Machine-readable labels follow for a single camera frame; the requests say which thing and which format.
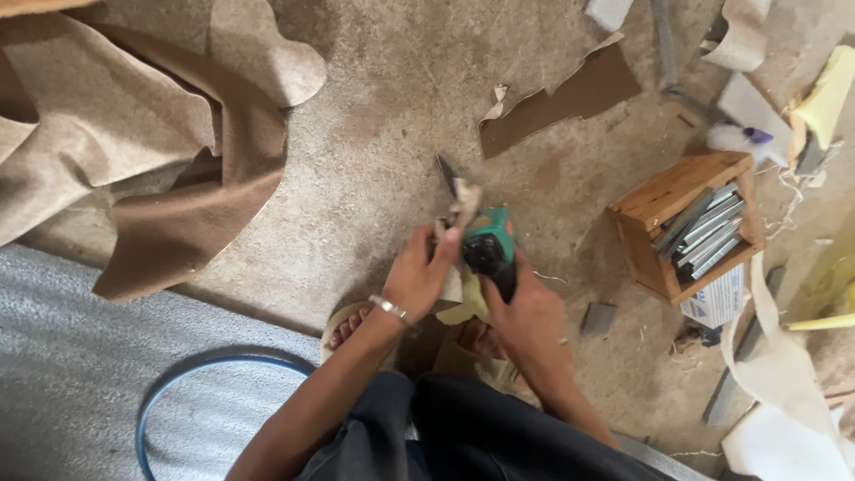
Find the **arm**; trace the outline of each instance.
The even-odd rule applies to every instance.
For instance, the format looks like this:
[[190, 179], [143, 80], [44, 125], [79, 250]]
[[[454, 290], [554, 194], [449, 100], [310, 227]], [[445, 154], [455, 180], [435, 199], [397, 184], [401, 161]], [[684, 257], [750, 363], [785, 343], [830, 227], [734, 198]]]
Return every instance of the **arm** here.
[[[428, 262], [433, 226], [418, 228], [395, 259], [383, 298], [421, 319], [439, 297], [460, 252], [460, 230], [449, 229]], [[235, 461], [226, 481], [297, 476], [338, 431], [347, 413], [404, 333], [400, 319], [374, 309], [329, 360], [264, 423]]]
[[558, 346], [564, 321], [561, 298], [534, 276], [522, 249], [518, 247], [514, 256], [516, 292], [510, 305], [502, 301], [495, 283], [481, 278], [481, 291], [490, 309], [492, 324], [508, 357], [547, 413], [617, 448], [609, 428], [576, 386], [573, 366]]

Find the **blue hose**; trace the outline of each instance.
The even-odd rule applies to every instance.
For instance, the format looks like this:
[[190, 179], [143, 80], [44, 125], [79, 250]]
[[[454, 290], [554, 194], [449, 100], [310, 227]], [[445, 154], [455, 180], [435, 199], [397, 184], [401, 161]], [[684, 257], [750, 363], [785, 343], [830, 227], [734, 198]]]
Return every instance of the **blue hose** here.
[[295, 372], [297, 374], [302, 375], [303, 377], [308, 377], [309, 374], [312, 373], [313, 367], [303, 366], [294, 364], [292, 362], [271, 358], [269, 356], [259, 356], [254, 354], [236, 354], [232, 356], [222, 356], [220, 358], [206, 359], [205, 361], [200, 362], [197, 365], [193, 365], [188, 369], [185, 369], [181, 372], [176, 372], [169, 379], [165, 380], [163, 384], [151, 393], [148, 399], [144, 402], [143, 406], [139, 409], [139, 420], [137, 421], [137, 434], [136, 434], [136, 449], [137, 449], [137, 460], [139, 461], [139, 467], [143, 470], [143, 477], [145, 477], [146, 481], [156, 481], [154, 474], [151, 472], [151, 466], [149, 466], [149, 458], [145, 455], [145, 421], [149, 416], [149, 411], [151, 407], [154, 406], [155, 402], [157, 402], [157, 398], [163, 394], [169, 386], [178, 381], [179, 379], [187, 376], [188, 374], [192, 374], [196, 371], [201, 371], [206, 367], [211, 367], [212, 365], [219, 364], [228, 364], [233, 362], [257, 362], [261, 364], [267, 365], [275, 365], [279, 367], [284, 367], [285, 369]]

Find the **white cardboard box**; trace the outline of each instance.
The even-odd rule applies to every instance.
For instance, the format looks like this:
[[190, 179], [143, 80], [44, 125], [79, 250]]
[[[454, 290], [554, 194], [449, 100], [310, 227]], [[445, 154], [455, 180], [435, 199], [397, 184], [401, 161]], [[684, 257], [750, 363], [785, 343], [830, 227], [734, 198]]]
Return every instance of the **white cardboard box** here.
[[742, 289], [745, 266], [739, 264], [727, 274], [680, 304], [680, 311], [706, 327], [716, 327], [742, 315]]

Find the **right hand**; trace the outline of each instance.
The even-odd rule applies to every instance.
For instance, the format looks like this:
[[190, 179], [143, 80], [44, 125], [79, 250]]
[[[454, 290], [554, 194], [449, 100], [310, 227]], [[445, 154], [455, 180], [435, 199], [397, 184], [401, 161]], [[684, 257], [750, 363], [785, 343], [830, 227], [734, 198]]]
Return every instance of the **right hand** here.
[[502, 300], [495, 282], [480, 276], [481, 293], [502, 345], [515, 362], [566, 359], [558, 346], [565, 319], [563, 301], [534, 275], [519, 246], [514, 247], [514, 263], [516, 291], [509, 305]]

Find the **gray carpet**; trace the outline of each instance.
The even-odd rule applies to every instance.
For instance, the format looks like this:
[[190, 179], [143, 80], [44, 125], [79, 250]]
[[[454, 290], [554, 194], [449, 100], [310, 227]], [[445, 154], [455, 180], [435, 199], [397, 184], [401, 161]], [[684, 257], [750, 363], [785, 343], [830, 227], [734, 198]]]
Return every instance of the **gray carpet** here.
[[[182, 295], [113, 306], [90, 292], [97, 275], [23, 246], [0, 248], [0, 479], [143, 479], [133, 430], [139, 403], [166, 370], [228, 353], [318, 361], [313, 337]], [[179, 381], [151, 412], [155, 476], [222, 479], [301, 381], [255, 364]]]

